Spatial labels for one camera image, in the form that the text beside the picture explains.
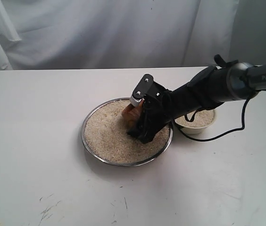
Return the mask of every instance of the small white bowl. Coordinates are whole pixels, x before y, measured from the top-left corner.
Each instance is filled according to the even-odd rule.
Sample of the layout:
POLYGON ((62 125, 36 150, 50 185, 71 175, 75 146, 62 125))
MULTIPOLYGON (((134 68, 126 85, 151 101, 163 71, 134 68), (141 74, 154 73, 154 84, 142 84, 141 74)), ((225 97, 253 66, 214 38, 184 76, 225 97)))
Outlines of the small white bowl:
POLYGON ((181 126, 183 126, 183 128, 181 128, 181 131, 183 133, 186 133, 186 134, 199 134, 199 133, 202 133, 207 127, 209 127, 210 125, 212 125, 216 121, 217 113, 216 113, 215 109, 213 109, 213 111, 214 111, 214 118, 213 118, 212 122, 210 124, 208 124, 207 126, 195 128, 195 127, 189 127, 189 126, 181 125, 181 126))

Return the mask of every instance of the white table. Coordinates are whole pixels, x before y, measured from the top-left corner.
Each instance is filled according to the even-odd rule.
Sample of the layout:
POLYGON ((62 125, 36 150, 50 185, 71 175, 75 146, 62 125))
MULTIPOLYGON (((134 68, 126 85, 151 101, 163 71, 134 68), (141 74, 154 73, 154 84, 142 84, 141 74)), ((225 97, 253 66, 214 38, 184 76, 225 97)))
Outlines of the white table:
MULTIPOLYGON (((0 72, 0 226, 266 226, 266 93, 251 100, 244 131, 208 143, 175 133, 149 164, 84 154, 94 107, 129 97, 145 73, 175 89, 201 69, 0 72)), ((239 127, 242 105, 219 107, 200 137, 239 127)))

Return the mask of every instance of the uncooked rice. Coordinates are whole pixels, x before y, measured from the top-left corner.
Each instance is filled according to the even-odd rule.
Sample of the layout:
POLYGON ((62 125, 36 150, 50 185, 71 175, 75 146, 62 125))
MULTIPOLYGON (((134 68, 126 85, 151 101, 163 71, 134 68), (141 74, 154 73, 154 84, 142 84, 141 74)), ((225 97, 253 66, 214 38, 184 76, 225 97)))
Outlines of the uncooked rice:
MULTIPOLYGON (((192 117, 194 112, 188 114, 188 119, 192 117)), ((186 127, 192 127, 192 128, 201 128, 209 125, 214 119, 214 111, 201 111, 197 112, 195 115, 195 119, 193 122, 186 121, 184 116, 178 118, 175 120, 179 125, 186 126, 186 127)))
POLYGON ((88 119, 85 139, 91 150, 100 158, 115 163, 135 163, 159 152, 169 139, 169 127, 164 127, 147 144, 127 134, 126 122, 121 116, 129 100, 118 100, 102 106, 88 119))

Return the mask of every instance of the robotic arm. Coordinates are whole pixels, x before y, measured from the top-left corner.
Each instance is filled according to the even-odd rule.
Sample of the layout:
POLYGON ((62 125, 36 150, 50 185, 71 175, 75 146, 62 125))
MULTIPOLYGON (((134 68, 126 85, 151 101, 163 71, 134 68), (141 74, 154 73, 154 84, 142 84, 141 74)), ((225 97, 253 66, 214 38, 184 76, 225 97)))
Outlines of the robotic arm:
POLYGON ((193 111, 211 110, 227 101, 247 99, 266 89, 266 65, 226 63, 219 55, 215 61, 220 69, 209 66, 174 91, 145 74, 130 98, 133 106, 142 99, 144 102, 141 116, 128 134, 145 144, 173 119, 193 111))

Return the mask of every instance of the white backdrop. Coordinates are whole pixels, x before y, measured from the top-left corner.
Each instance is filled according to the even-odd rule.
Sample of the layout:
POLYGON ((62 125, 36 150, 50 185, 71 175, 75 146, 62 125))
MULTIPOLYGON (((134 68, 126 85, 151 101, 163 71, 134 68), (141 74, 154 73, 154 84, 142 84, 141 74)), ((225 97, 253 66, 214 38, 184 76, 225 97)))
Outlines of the white backdrop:
POLYGON ((233 33, 237 9, 252 7, 243 1, 0 0, 0 69, 176 67, 208 65, 215 54, 240 57, 256 52, 231 45, 243 38, 233 33))

